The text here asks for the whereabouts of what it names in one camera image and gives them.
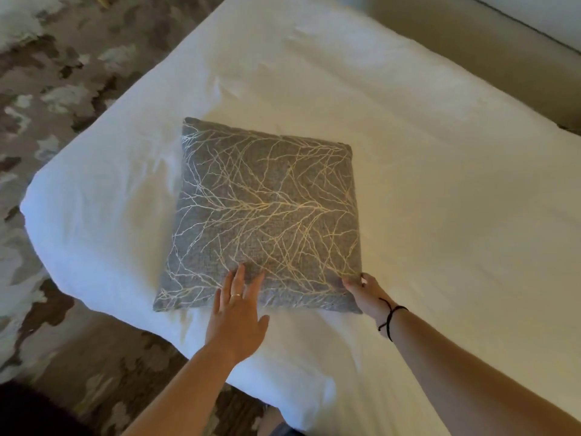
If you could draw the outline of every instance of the left hand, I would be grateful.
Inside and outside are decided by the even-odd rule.
[[[206,330],[206,345],[227,352],[233,365],[248,358],[264,341],[270,317],[258,319],[256,300],[265,272],[245,288],[244,265],[230,271],[222,289],[214,295],[212,316]]]

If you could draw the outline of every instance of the gold branch print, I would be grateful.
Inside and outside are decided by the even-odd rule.
[[[260,304],[359,312],[348,145],[184,121],[183,183],[155,310],[205,306],[228,270],[267,270]]]

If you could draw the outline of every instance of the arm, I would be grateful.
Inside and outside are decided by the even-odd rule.
[[[389,298],[374,277],[344,280],[361,310],[385,322]],[[430,403],[453,435],[581,434],[581,423],[457,346],[404,309],[393,314],[390,335]]]
[[[214,296],[206,345],[137,417],[123,436],[197,436],[207,423],[224,382],[236,364],[262,344],[268,316],[258,319],[256,300],[264,273],[244,289],[244,265],[229,272]]]

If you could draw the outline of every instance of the bracelet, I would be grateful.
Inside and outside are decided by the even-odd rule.
[[[381,329],[382,329],[383,327],[386,327],[386,326],[387,326],[387,328],[388,328],[388,338],[389,338],[389,341],[393,342],[393,340],[392,340],[392,336],[391,336],[391,334],[390,334],[390,332],[389,332],[389,323],[391,323],[391,322],[392,322],[392,317],[393,317],[393,314],[394,314],[394,313],[396,312],[396,310],[398,310],[398,309],[405,309],[405,310],[407,310],[408,312],[409,312],[409,309],[408,309],[408,308],[406,308],[405,306],[396,306],[395,308],[393,308],[393,309],[392,309],[392,306],[391,306],[391,304],[389,304],[389,301],[387,301],[387,300],[384,300],[383,298],[380,298],[380,300],[382,300],[382,301],[385,301],[385,302],[388,304],[388,306],[389,306],[389,315],[388,315],[388,318],[387,318],[387,320],[385,320],[385,322],[384,322],[383,324],[381,324],[381,325],[380,325],[380,326],[377,328],[377,330],[378,330],[379,332],[381,332]]]

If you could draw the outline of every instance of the mattress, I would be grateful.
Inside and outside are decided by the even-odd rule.
[[[186,116],[349,144],[363,268],[581,418],[581,139],[332,0],[226,0],[42,168],[21,211],[60,289],[186,357],[207,309],[156,313]],[[263,309],[228,382],[321,435],[446,434],[357,314]]]

